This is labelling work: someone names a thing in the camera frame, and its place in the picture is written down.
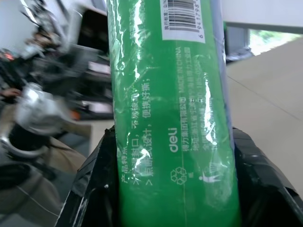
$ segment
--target person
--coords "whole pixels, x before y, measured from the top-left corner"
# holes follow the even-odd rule
[[[6,98],[15,98],[19,95],[21,91],[14,88],[0,92],[2,102]],[[3,106],[0,113],[0,135],[14,124],[15,108],[14,104]],[[64,173],[76,174],[86,158],[54,138],[51,138],[51,143],[55,148],[51,149],[48,165]],[[22,207],[15,210],[22,201],[25,201]],[[44,178],[40,172],[32,171],[29,179],[21,185],[0,191],[0,214],[10,215],[12,210],[15,210],[18,215],[31,223],[41,227],[52,227],[60,214],[63,202],[53,183]]]
[[[15,89],[15,88],[9,88],[9,89],[0,91],[0,96],[3,98],[17,97],[20,94],[21,94],[21,91],[18,89]]]
[[[33,33],[33,38],[25,41],[27,45],[38,45],[41,48],[57,48],[61,45],[59,36],[54,32],[38,30]]]

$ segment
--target deli logo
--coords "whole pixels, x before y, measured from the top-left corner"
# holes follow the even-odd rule
[[[173,153],[176,153],[179,150],[179,147],[177,145],[177,132],[178,130],[176,128],[169,128],[169,149]]]

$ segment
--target window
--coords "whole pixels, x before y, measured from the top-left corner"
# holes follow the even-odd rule
[[[250,30],[250,48],[254,55],[259,55],[300,37],[303,37],[303,35],[264,30]]]

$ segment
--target white wall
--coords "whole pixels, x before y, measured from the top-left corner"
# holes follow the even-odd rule
[[[76,3],[92,6],[91,0],[62,0],[62,3],[68,11],[70,11]]]
[[[302,0],[221,0],[226,22],[303,27]]]
[[[54,14],[57,21],[60,23],[60,25],[62,27],[65,27],[68,25],[68,21],[65,18],[64,14],[62,13],[56,0],[47,0],[46,5],[47,5],[47,9]]]
[[[20,51],[31,37],[35,25],[19,12],[21,9],[19,0],[0,0],[0,48]]]

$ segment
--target cable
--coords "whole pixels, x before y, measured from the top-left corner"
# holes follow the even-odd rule
[[[30,197],[30,199],[31,199],[34,203],[36,203],[39,207],[41,207],[42,209],[44,209],[46,212],[48,212],[48,213],[50,213],[50,214],[52,214],[52,215],[54,215],[54,216],[56,216],[56,217],[59,216],[59,215],[57,215],[57,214],[51,212],[50,210],[48,210],[48,209],[45,208],[44,206],[42,206],[37,200],[35,200],[34,198],[32,198],[32,197],[30,196],[30,194],[28,194],[26,191],[24,191],[21,187],[19,187],[19,186],[17,186],[17,187],[19,188],[20,191],[22,191],[25,195],[27,195],[28,197]]]
[[[52,152],[52,149],[50,146],[48,146],[48,154],[47,154],[47,157],[46,157],[46,162],[45,164],[46,165],[49,165],[50,163],[50,157],[51,157],[51,152]],[[6,214],[3,218],[0,219],[0,226],[5,222],[7,221],[11,215],[13,214],[16,214],[20,209],[21,207],[24,206],[24,204],[26,204],[28,202],[28,200],[34,195],[34,193],[38,190],[41,182],[43,181],[45,175],[44,173],[42,173],[41,177],[39,177],[37,183],[35,184],[35,186],[33,187],[33,189],[28,193],[28,196],[26,198],[24,198],[14,209],[12,209],[8,214]]]

